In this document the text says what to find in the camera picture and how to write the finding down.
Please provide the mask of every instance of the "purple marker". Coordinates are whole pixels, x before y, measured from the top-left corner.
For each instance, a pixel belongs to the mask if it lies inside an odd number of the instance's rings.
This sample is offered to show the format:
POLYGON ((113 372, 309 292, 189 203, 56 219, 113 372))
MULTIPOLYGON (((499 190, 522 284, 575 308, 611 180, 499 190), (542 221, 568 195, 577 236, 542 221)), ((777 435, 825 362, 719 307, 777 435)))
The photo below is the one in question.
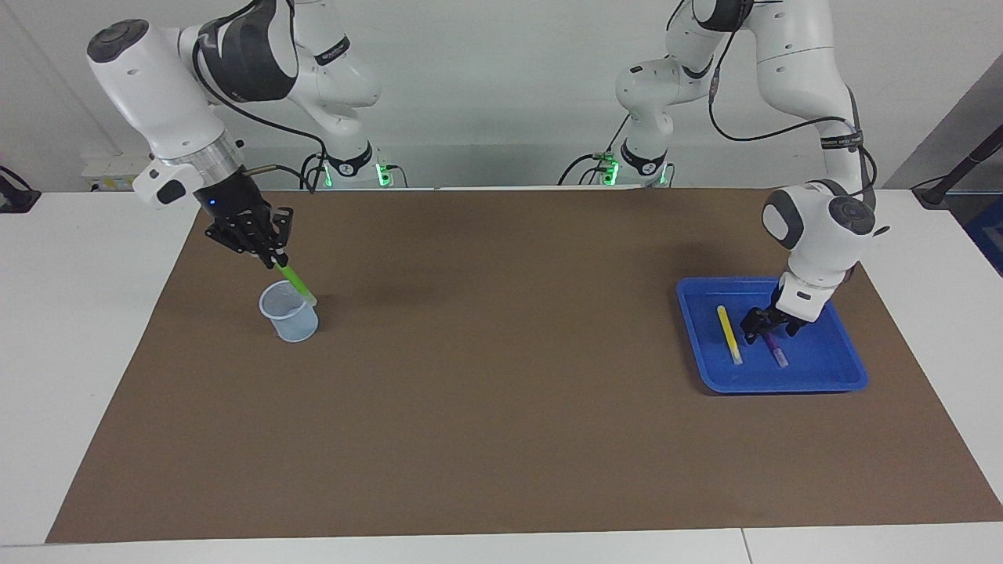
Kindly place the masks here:
POLYGON ((789 366, 790 363, 787 362, 787 357, 783 355, 783 350, 780 348, 780 343, 777 342, 776 337, 772 333, 765 333, 762 337, 766 341, 766 344, 769 345, 769 350, 773 353, 773 358, 776 358, 776 363, 781 368, 789 366))

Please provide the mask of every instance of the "black pole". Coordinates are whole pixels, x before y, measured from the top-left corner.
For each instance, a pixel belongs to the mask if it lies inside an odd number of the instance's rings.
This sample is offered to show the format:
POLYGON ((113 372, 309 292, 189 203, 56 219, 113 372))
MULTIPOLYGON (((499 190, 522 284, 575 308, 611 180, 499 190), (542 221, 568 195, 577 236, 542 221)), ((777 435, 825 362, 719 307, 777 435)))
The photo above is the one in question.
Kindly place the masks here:
POLYGON ((923 204, 924 208, 940 207, 949 190, 961 182, 961 179, 965 178, 968 173, 971 173, 972 169, 992 157, 1001 147, 1003 147, 1003 125, 996 127, 995 131, 979 144, 979 147, 975 148, 975 151, 959 163, 937 186, 931 189, 916 188, 913 189, 913 194, 920 200, 920 204, 923 204))

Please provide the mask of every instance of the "pen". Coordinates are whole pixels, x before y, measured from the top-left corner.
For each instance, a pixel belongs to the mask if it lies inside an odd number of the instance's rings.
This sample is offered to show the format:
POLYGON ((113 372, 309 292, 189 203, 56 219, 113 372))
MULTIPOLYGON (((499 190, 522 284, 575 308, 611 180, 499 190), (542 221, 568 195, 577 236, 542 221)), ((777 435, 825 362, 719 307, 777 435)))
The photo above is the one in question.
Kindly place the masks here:
POLYGON ((728 319, 728 312, 723 305, 717 306, 717 318, 721 321, 721 329, 724 330, 724 340, 728 342, 731 350, 731 361, 735 364, 742 363, 742 354, 738 352, 738 341, 735 340, 735 333, 731 330, 731 321, 728 319))
POLYGON ((276 263, 276 266, 279 267, 279 272, 284 274, 286 279, 289 280, 289 283, 293 285, 293 288, 296 288, 296 291, 303 296, 304 301, 312 306, 317 305, 317 298, 314 297, 313 292, 307 288, 307 285, 303 283, 303 280, 300 279, 300 277, 296 274, 296 271, 293 270, 291 266, 282 266, 278 263, 276 263))
POLYGON ((773 358, 776 358, 776 363, 779 364, 781 368, 786 368, 790 365, 787 362, 787 357, 783 354, 783 350, 780 348, 780 343, 777 342, 776 337, 772 333, 765 333, 762 336, 766 344, 769 345, 770 352, 773 353, 773 358))

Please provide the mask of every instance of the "robot elbow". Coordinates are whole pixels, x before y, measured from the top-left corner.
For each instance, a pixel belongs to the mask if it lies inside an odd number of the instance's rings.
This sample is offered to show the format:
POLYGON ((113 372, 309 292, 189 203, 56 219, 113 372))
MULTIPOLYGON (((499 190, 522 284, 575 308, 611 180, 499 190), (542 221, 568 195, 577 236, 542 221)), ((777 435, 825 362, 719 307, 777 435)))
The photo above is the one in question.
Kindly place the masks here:
POLYGON ((345 56, 324 67, 318 80, 321 97, 349 107, 379 101, 383 83, 376 71, 356 57, 345 56))
POLYGON ((617 76, 617 101, 636 116, 661 114, 676 101, 680 68, 671 59, 646 61, 617 76))

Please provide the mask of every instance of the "green marker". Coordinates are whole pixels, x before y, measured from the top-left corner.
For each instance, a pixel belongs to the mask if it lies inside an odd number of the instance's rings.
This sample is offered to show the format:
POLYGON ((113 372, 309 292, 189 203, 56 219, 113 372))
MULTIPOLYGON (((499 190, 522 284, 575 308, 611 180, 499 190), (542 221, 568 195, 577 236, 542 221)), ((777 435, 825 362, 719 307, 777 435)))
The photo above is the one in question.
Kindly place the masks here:
POLYGON ((310 291, 310 288, 307 288, 307 285, 303 283, 303 280, 301 280, 299 275, 296 274, 296 271, 294 271, 288 265, 280 266, 276 264, 275 266, 279 267, 279 272, 281 272, 286 276, 286 279, 289 280, 289 283, 293 285, 293 288, 296 288, 296 291, 303 296, 303 298, 306 300, 308 304, 310 304, 311 306, 317 305, 317 298, 314 297, 313 292, 310 291))

